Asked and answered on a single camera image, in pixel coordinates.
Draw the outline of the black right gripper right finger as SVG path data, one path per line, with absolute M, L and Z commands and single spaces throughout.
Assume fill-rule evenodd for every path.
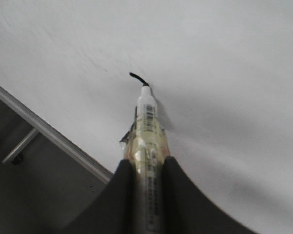
M 164 160 L 162 184 L 168 234 L 254 233 L 211 202 L 172 156 Z

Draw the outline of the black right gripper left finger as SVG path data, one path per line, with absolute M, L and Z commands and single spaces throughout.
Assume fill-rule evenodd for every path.
M 128 159 L 120 161 L 115 174 L 98 197 L 61 234 L 132 234 L 134 173 Z

